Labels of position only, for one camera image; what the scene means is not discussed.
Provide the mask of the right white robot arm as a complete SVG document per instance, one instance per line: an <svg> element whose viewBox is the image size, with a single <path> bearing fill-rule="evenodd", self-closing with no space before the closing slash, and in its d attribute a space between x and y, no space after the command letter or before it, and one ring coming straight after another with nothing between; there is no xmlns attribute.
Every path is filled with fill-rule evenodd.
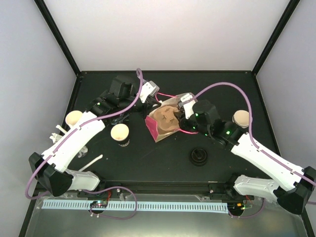
<svg viewBox="0 0 316 237"><path fill-rule="evenodd" d="M258 196L276 201L292 214L302 214L315 189L314 168L302 168L283 159L250 133L243 132L237 124L222 120L216 107L207 100L188 100L178 105L183 112L181 127L188 126L194 133L204 135L221 149L245 159L269 176L269 179L236 176L224 187L228 198Z"/></svg>

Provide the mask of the black paper coffee cup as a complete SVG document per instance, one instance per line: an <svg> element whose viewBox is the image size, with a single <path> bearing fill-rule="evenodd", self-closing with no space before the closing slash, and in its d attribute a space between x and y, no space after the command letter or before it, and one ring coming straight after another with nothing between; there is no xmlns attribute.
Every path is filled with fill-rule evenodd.
<svg viewBox="0 0 316 237"><path fill-rule="evenodd" d="M129 128L127 125L120 123L111 129L111 138L114 139L119 146L126 147L129 145Z"/></svg>

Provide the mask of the cake print paper bag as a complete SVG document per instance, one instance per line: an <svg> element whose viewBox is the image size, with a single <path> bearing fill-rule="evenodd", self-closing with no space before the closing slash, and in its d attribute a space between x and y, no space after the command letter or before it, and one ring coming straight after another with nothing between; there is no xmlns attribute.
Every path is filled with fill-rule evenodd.
<svg viewBox="0 0 316 237"><path fill-rule="evenodd" d="M186 134L197 134L193 128L180 125L181 119L189 119L194 114L193 105L197 102L192 93L183 93L161 103L145 118L145 124L153 140L157 143L180 131Z"/></svg>

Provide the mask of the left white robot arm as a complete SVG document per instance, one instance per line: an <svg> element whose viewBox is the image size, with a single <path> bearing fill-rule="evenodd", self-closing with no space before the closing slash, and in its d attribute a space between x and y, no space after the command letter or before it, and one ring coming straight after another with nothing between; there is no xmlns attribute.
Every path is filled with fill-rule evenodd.
<svg viewBox="0 0 316 237"><path fill-rule="evenodd" d="M69 190L88 190L95 197L101 197L106 185L95 173L70 170L68 166L82 148L108 125L122 123L131 113L146 116L153 106L161 105L155 100L159 87L141 75L138 78L140 84L136 85L129 77L115 77L110 88L91 101L64 136L41 154L31 154L31 178L55 197Z"/></svg>

